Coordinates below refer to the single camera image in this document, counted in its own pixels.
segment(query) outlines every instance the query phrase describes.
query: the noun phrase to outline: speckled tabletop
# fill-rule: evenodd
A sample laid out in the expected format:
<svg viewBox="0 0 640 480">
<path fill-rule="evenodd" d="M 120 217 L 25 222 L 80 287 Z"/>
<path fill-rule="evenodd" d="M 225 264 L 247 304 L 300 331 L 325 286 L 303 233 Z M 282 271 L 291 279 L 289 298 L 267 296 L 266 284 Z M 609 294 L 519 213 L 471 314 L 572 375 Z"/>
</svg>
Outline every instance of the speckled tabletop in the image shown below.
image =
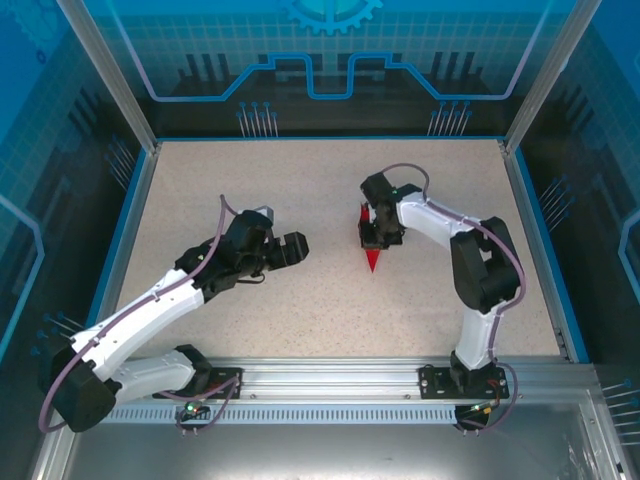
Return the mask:
<svg viewBox="0 0 640 480">
<path fill-rule="evenodd" d="M 298 230 L 310 254 L 238 285 L 162 331 L 137 355 L 192 343 L 208 356 L 448 355 L 462 303 L 446 250 L 417 232 L 382 253 L 376 272 L 360 249 L 360 183 L 398 161 L 431 175 L 430 196 L 509 226 L 528 274 L 523 303 L 510 311 L 497 353 L 557 354 L 531 254 L 493 140 L 286 140 L 164 143 L 128 266 L 120 305 L 142 294 L 189 247 L 213 236 L 224 193 L 236 209 L 268 204 L 277 236 Z M 396 185 L 418 172 L 388 173 Z"/>
</svg>

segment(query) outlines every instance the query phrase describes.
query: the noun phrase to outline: gear logo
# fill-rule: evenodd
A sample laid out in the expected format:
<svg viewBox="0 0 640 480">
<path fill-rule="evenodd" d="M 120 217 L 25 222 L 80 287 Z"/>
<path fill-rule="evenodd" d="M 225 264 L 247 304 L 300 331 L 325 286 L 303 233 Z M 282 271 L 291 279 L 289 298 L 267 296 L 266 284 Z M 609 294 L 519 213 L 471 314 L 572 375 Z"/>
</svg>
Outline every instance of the gear logo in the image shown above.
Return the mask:
<svg viewBox="0 0 640 480">
<path fill-rule="evenodd" d="M 58 12 L 54 0 L 0 0 L 0 15 L 10 13 L 22 32 L 38 48 L 56 35 Z"/>
<path fill-rule="evenodd" d="M 333 35 L 360 28 L 362 20 L 371 20 L 373 10 L 382 7 L 382 0 L 282 0 L 282 5 L 300 28 Z"/>
</svg>

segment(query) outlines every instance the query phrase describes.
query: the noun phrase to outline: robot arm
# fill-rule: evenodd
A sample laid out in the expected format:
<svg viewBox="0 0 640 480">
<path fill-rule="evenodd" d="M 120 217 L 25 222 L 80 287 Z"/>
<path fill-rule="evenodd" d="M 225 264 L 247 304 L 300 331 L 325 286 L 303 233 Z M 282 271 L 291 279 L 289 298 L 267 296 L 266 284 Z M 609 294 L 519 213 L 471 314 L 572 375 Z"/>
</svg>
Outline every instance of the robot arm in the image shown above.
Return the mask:
<svg viewBox="0 0 640 480">
<path fill-rule="evenodd" d="M 465 305 L 461 337 L 451 356 L 451 376 L 464 391 L 477 372 L 493 367 L 489 349 L 494 323 L 520 286 L 504 252 L 472 225 L 490 230 L 515 254 L 506 225 L 497 217 L 481 221 L 458 214 L 425 199 L 415 185 L 394 188 L 383 173 L 370 176 L 360 188 L 367 199 L 359 225 L 363 248 L 401 245 L 405 230 L 410 229 L 450 251 L 454 285 Z"/>
<path fill-rule="evenodd" d="M 161 391 L 175 391 L 185 397 L 207 391 L 212 367 L 190 345 L 176 347 L 162 357 L 126 360 L 170 323 L 243 282 L 243 277 L 260 277 L 264 271 L 304 260 L 309 252 L 304 235 L 294 232 L 283 239 L 273 238 L 272 218 L 273 212 L 268 207 L 240 212 L 207 265 L 190 280 L 164 295 L 157 293 L 194 272 L 211 248 L 211 240 L 188 249 L 151 289 L 109 318 L 68 341 L 47 340 L 39 374 L 44 392 L 74 356 L 98 340 L 71 369 L 53 397 L 54 407 L 73 431 L 93 427 L 115 405 L 136 398 Z M 120 318 L 122 312 L 149 296 L 155 299 Z M 99 332 L 112 322 L 111 330 L 99 338 Z"/>
</svg>

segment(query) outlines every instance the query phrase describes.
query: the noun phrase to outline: red marker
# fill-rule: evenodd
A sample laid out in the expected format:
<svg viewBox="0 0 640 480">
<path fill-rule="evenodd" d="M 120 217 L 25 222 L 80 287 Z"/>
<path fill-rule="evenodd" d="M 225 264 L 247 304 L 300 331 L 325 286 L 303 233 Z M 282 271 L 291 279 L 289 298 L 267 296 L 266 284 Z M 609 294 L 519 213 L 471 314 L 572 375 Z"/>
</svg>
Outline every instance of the red marker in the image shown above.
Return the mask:
<svg viewBox="0 0 640 480">
<path fill-rule="evenodd" d="M 368 224 L 371 221 L 371 216 L 369 215 L 369 207 L 366 203 L 360 205 L 360 225 L 363 223 Z M 371 273 L 376 269 L 376 263 L 378 263 L 378 257 L 380 257 L 380 249 L 379 248 L 365 248 L 364 253 L 367 254 L 367 261 L 369 262 L 369 268 L 371 269 Z"/>
<path fill-rule="evenodd" d="M 367 261 L 369 262 L 369 268 L 371 269 L 371 273 L 376 269 L 376 263 L 378 263 L 378 257 L 380 256 L 380 250 L 365 250 L 367 254 Z"/>
</svg>

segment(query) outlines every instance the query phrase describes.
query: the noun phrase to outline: blue border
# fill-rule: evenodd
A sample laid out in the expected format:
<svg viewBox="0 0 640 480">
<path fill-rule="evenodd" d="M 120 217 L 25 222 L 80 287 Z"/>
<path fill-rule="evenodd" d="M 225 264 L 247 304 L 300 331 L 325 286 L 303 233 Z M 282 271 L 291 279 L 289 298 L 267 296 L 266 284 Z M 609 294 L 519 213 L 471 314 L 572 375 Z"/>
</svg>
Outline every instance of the blue border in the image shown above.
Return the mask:
<svg viewBox="0 0 640 480">
<path fill-rule="evenodd" d="M 2 334 L 2 340 L 0 340 L 0 363 L 2 363 L 2 360 L 7 353 L 7 349 L 9 348 L 11 338 L 15 333 L 16 326 L 18 325 L 18 320 L 20 320 L 20 316 L 22 315 L 27 300 L 29 299 L 31 290 L 33 289 L 33 284 L 38 277 L 38 272 L 40 271 L 42 262 L 44 262 L 45 252 L 40 225 L 35 219 L 31 217 L 31 214 L 27 213 L 26 210 L 20 210 L 16 205 L 13 204 L 13 202 L 11 202 L 11 200 L 9 200 L 4 195 L 0 195 L 0 208 L 6 208 L 7 210 L 9 210 L 10 213 L 12 213 L 20 222 L 22 222 L 29 230 L 31 230 L 31 233 L 33 234 L 33 242 L 35 244 L 37 252 L 36 259 L 31 266 L 31 271 L 29 272 L 27 281 L 24 283 L 22 292 L 20 292 L 20 296 L 18 297 L 16 306 L 14 307 L 13 313 L 9 318 L 9 323 L 7 324 L 7 327 Z"/>
<path fill-rule="evenodd" d="M 270 71 L 276 70 L 276 61 L 278 60 L 302 60 L 305 64 L 305 72 L 306 72 L 306 80 L 307 80 L 307 94 L 310 98 L 314 100 L 347 100 L 351 98 L 354 91 L 355 85 L 355 66 L 356 62 L 360 59 L 382 59 L 384 60 L 384 68 L 389 70 L 406 70 L 410 75 L 414 77 L 414 79 L 424 88 L 429 94 L 433 96 L 436 100 L 490 100 L 490 101 L 501 101 L 509 98 L 513 93 L 513 90 L 518 83 L 520 75 L 527 64 L 529 59 L 529 55 L 531 54 L 533 47 L 537 43 L 538 36 L 546 24 L 546 19 L 551 11 L 555 0 L 550 0 L 547 4 L 545 10 L 542 12 L 540 16 L 540 20 L 538 21 L 535 30 L 531 34 L 531 38 L 527 43 L 524 52 L 522 53 L 522 57 L 516 66 L 516 69 L 509 81 L 509 85 L 507 89 L 502 94 L 444 94 L 438 92 L 431 83 L 420 73 L 420 71 L 416 68 L 412 63 L 407 62 L 396 62 L 393 60 L 393 52 L 390 51 L 380 51 L 380 52 L 356 52 L 353 53 L 347 62 L 347 88 L 344 93 L 317 93 L 315 91 L 314 86 L 314 78 L 313 78 L 313 62 L 309 54 L 305 52 L 280 52 L 280 53 L 268 53 L 267 54 L 267 63 L 259 63 L 259 64 L 251 64 L 249 65 L 239 76 L 236 78 L 231 85 L 222 93 L 222 95 L 204 95 L 204 96 L 178 96 L 178 97 L 166 97 L 158 95 L 153 85 L 151 84 L 151 80 L 149 79 L 144 66 L 142 65 L 142 61 L 136 52 L 136 49 L 133 46 L 131 38 L 127 34 L 126 28 L 122 24 L 121 18 L 116 11 L 115 5 L 113 4 L 113 0 L 107 0 L 107 6 L 111 11 L 113 16 L 113 20 L 122 36 L 123 41 L 129 51 L 129 55 L 133 60 L 133 63 L 138 70 L 138 74 L 144 84 L 149 96 L 159 103 L 172 103 L 172 102 L 225 102 L 231 97 L 231 95 L 251 76 L 252 73 L 256 71 Z"/>
<path fill-rule="evenodd" d="M 560 297 L 560 303 L 562 304 L 562 309 L 564 310 L 565 317 L 567 318 L 567 327 L 569 328 L 568 333 L 571 336 L 571 341 L 573 342 L 573 346 L 576 350 L 577 360 L 580 363 L 589 363 L 589 355 L 587 354 L 587 349 L 584 345 L 582 333 L 580 333 L 578 320 L 576 318 L 575 312 L 573 311 L 573 306 L 571 305 L 571 300 L 569 299 L 569 292 L 567 291 L 567 286 L 564 283 L 564 278 L 562 277 L 562 272 L 560 271 L 560 265 L 558 264 L 558 258 L 556 257 L 556 252 L 553 248 L 553 244 L 551 243 L 551 236 L 549 235 L 549 230 L 547 230 L 547 226 L 544 223 L 544 217 L 542 216 L 542 210 L 540 210 L 538 197 L 536 197 L 536 193 L 533 188 L 533 182 L 531 181 L 531 176 L 529 175 L 529 169 L 527 168 L 524 160 L 524 155 L 522 154 L 522 150 L 520 150 L 520 147 L 518 147 L 518 149 L 516 150 L 516 160 L 518 162 L 520 173 L 522 174 L 522 179 L 527 191 L 527 196 L 529 197 L 529 202 L 531 202 L 533 215 L 536 220 L 538 231 L 540 232 L 540 237 L 542 238 L 542 245 L 544 247 L 547 258 L 549 259 L 551 274 L 553 275 L 553 279 L 556 283 L 556 289 L 558 291 L 558 296 Z"/>
<path fill-rule="evenodd" d="M 638 282 L 636 272 L 633 270 L 629 257 L 627 256 L 627 245 L 629 244 L 629 234 L 631 229 L 639 222 L 640 209 L 635 210 L 625 219 L 622 224 L 622 233 L 620 233 L 620 243 L 618 245 L 618 258 L 620 258 L 620 263 L 622 263 L 622 268 L 624 268 L 624 272 L 627 275 L 627 279 L 631 284 L 631 288 L 633 289 L 633 293 L 635 294 L 638 303 L 640 303 L 640 282 Z"/>
<path fill-rule="evenodd" d="M 346 137 L 158 137 L 159 142 L 250 142 L 271 140 L 504 140 L 504 135 L 430 137 L 427 135 L 355 135 Z"/>
<path fill-rule="evenodd" d="M 140 181 L 140 175 L 142 174 L 142 168 L 146 162 L 147 152 L 144 149 L 140 150 L 136 167 L 133 170 L 131 176 L 131 182 L 129 183 L 129 189 L 127 195 L 124 197 L 124 203 L 120 210 L 120 216 L 118 217 L 118 223 L 111 237 L 111 245 L 109 245 L 109 251 L 107 252 L 107 258 L 104 261 L 104 267 L 102 267 L 102 273 L 100 274 L 100 280 L 96 287 L 96 293 L 93 295 L 93 301 L 91 302 L 91 308 L 89 309 L 89 315 L 87 316 L 86 326 L 91 327 L 95 325 L 98 320 L 98 312 L 100 311 L 100 305 L 104 299 L 104 295 L 107 289 L 107 283 L 109 281 L 109 275 L 113 269 L 113 264 L 116 259 L 116 254 L 122 243 L 122 234 L 124 233 L 124 226 L 129 218 L 129 212 L 131 211 L 131 205 L 133 203 L 133 197 L 138 189 L 138 182 Z"/>
</svg>

